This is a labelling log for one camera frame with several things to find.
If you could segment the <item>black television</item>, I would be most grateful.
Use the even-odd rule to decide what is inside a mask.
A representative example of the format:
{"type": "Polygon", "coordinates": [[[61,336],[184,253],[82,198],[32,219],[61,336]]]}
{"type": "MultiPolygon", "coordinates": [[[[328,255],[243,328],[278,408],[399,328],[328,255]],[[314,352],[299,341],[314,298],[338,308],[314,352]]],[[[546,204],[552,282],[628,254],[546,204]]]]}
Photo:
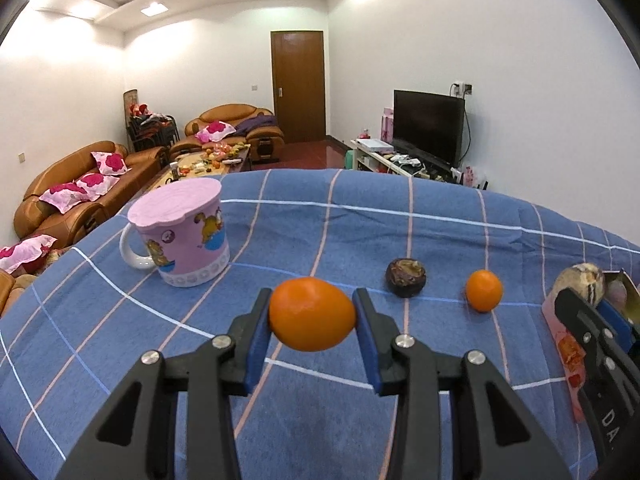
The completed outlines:
{"type": "Polygon", "coordinates": [[[456,166],[462,150],[465,102],[455,96],[394,91],[392,144],[399,151],[456,166]]]}

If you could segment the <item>white tv stand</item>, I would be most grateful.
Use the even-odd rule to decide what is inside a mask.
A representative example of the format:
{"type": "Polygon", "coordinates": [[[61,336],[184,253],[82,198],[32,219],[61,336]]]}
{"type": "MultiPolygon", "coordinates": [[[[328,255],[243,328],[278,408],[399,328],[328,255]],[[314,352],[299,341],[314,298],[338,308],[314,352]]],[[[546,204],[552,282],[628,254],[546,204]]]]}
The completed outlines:
{"type": "Polygon", "coordinates": [[[442,165],[437,160],[399,153],[392,144],[371,138],[350,141],[350,149],[345,155],[345,168],[460,184],[481,191],[489,188],[484,174],[470,166],[459,169],[447,164],[442,165]]]}

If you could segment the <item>blue plaid tablecloth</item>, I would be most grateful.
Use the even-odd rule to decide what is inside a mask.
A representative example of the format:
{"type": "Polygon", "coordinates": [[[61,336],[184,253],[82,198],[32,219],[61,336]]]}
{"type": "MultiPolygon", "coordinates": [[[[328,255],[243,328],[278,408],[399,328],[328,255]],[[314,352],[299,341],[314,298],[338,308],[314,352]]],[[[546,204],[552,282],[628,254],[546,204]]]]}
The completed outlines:
{"type": "Polygon", "coordinates": [[[576,422],[541,306],[575,263],[639,272],[639,245],[509,196],[349,170],[270,170],[222,181],[230,263],[193,288],[134,270],[119,253],[121,209],[40,275],[1,320],[1,426],[39,479],[52,479],[107,396],[145,351],[192,351],[247,311],[258,292],[312,275],[352,292],[432,349],[483,351],[558,448],[572,476],[597,466],[576,422]],[[397,258],[419,260],[426,284],[401,298],[386,285],[397,258]],[[465,284],[502,281],[476,312],[465,284]]]}

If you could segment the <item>brown wooden door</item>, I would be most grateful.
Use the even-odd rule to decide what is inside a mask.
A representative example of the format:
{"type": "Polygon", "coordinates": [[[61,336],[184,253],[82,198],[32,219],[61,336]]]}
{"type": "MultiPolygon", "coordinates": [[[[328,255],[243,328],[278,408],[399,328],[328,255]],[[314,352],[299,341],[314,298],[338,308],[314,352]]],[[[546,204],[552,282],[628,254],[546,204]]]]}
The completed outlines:
{"type": "Polygon", "coordinates": [[[322,30],[272,32],[273,107],[285,142],[326,137],[326,74],[322,30]]]}

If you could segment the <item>purple round fruit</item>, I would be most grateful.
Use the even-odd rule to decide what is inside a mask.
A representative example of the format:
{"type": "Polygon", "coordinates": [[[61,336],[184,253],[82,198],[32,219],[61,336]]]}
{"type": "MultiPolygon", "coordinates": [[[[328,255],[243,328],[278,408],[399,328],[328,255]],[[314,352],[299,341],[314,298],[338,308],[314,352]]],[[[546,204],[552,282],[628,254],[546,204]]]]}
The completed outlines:
{"type": "Polygon", "coordinates": [[[623,312],[628,298],[624,282],[621,280],[609,281],[606,285],[605,298],[617,311],[623,312]]]}

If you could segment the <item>pink metal tin box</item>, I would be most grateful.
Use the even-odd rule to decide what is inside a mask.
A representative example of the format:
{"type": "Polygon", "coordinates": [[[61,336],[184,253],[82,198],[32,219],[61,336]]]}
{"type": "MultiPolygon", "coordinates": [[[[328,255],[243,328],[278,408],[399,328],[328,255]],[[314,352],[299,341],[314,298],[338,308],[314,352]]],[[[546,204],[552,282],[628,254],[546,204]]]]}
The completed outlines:
{"type": "Polygon", "coordinates": [[[554,300],[566,288],[574,289],[614,327],[615,340],[639,365],[639,289],[624,271],[603,271],[593,263],[578,263],[564,269],[556,278],[542,304],[555,349],[564,370],[576,422],[585,420],[578,391],[586,381],[586,352],[555,314],[554,300]]]}

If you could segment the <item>cut beige fruit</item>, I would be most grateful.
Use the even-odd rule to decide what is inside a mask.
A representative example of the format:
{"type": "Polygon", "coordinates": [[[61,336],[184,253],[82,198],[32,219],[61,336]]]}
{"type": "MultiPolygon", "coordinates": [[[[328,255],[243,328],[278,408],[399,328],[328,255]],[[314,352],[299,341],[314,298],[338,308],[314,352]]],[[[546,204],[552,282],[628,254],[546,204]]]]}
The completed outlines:
{"type": "Polygon", "coordinates": [[[556,296],[566,288],[573,289],[587,304],[595,307],[605,294],[604,273],[598,266],[590,262],[574,264],[558,275],[551,293],[556,296]]]}

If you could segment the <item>orange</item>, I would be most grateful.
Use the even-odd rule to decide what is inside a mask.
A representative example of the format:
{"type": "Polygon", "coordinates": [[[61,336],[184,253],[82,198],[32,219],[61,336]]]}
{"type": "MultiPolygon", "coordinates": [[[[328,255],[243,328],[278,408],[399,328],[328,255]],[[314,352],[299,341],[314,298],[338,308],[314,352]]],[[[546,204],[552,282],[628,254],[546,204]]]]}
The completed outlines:
{"type": "Polygon", "coordinates": [[[357,313],[341,289],[307,276],[273,289],[268,318],[282,344],[300,352],[319,352],[337,346],[350,334],[357,313]]]}
{"type": "Polygon", "coordinates": [[[465,284],[466,301],[476,312],[487,313],[494,310],[502,299],[502,281],[488,270],[473,272],[465,284]]]}

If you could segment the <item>brown leather long sofa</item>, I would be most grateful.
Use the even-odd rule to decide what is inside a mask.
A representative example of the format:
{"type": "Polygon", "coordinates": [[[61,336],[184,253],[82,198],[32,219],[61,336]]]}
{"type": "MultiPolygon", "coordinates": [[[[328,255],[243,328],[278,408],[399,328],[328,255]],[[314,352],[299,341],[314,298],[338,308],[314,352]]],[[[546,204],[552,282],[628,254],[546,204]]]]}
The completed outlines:
{"type": "Polygon", "coordinates": [[[14,214],[18,242],[1,249],[1,310],[20,298],[50,255],[114,217],[165,165],[164,148],[130,154],[101,141],[38,174],[14,214]]]}

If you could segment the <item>black shelf with items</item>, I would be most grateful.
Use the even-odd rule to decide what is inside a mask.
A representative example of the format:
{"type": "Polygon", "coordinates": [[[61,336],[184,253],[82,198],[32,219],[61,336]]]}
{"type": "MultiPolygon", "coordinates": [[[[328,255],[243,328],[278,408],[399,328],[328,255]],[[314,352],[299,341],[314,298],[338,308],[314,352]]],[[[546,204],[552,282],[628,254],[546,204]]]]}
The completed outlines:
{"type": "Polygon", "coordinates": [[[175,118],[152,112],[148,104],[139,101],[137,89],[126,91],[122,99],[128,141],[134,152],[171,148],[180,140],[175,118]]]}

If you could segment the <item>dark passion fruit back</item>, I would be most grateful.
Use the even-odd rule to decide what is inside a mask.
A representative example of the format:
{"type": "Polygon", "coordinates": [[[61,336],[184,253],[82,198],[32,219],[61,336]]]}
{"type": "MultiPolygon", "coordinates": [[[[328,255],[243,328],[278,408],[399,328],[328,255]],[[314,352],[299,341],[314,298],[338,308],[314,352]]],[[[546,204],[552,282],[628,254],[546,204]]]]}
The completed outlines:
{"type": "Polygon", "coordinates": [[[424,289],[426,270],[419,260],[397,258],[388,264],[385,281],[393,294],[401,298],[410,298],[424,289]]]}

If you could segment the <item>cluttered coffee table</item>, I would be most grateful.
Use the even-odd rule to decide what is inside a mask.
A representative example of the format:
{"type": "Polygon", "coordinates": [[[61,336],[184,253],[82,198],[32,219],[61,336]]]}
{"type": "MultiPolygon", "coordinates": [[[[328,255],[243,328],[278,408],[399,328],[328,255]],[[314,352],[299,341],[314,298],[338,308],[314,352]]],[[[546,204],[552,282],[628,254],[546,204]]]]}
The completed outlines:
{"type": "Polygon", "coordinates": [[[169,153],[169,165],[145,188],[145,192],[172,182],[202,177],[222,178],[250,168],[250,146],[244,142],[187,146],[169,153]]]}

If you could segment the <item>pink cartoon mug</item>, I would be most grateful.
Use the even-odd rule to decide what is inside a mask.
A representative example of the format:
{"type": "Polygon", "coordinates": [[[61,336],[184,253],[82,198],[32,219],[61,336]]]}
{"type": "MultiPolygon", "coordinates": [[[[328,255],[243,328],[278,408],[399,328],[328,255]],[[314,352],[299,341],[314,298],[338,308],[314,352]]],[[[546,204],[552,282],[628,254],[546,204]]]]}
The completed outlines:
{"type": "Polygon", "coordinates": [[[228,266],[230,248],[221,211],[221,183],[190,178],[165,184],[127,212],[119,251],[134,269],[155,269],[174,287],[194,287],[228,266]]]}

